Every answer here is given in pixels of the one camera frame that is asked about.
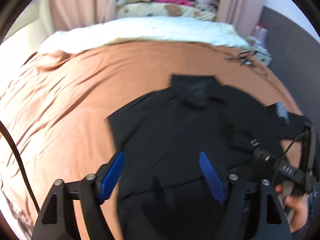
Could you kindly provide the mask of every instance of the pink curtain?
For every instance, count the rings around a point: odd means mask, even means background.
[[[69,31],[114,19],[116,0],[49,0],[56,31]]]
[[[250,36],[263,5],[264,0],[220,0],[217,21],[233,24],[240,36]]]

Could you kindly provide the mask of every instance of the pink cloth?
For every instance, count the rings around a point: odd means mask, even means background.
[[[186,6],[193,6],[193,4],[189,0],[153,0],[154,2],[165,2],[165,3],[175,3]]]

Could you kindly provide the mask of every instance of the silver screw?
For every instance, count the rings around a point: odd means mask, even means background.
[[[59,186],[59,185],[62,184],[62,182],[63,182],[62,179],[57,179],[57,180],[54,182],[54,184],[55,184],[56,186]]]
[[[92,180],[92,179],[94,179],[96,177],[96,174],[93,174],[93,173],[90,173],[90,174],[88,174],[87,176],[85,176],[85,178],[87,179],[87,180]]]
[[[230,175],[229,175],[229,179],[231,179],[231,180],[238,180],[239,177],[238,177],[236,174],[230,174]]]
[[[262,184],[265,185],[265,186],[269,186],[270,185],[270,181],[267,180],[267,179],[263,179],[262,180]]]

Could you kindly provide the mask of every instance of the black shirt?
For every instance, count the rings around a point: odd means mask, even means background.
[[[252,152],[260,147],[282,156],[280,139],[294,139],[307,121],[289,113],[288,125],[275,105],[265,107],[212,76],[177,75],[169,88],[137,98],[108,120],[125,153],[118,215],[126,239],[210,239],[224,207],[208,191],[199,153],[241,179],[271,180],[274,171]]]

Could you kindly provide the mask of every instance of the white blanket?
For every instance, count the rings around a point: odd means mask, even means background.
[[[203,42],[213,46],[249,49],[233,25],[196,20],[189,17],[123,18],[69,32],[56,32],[40,46],[39,53],[82,50],[119,43],[121,40]]]

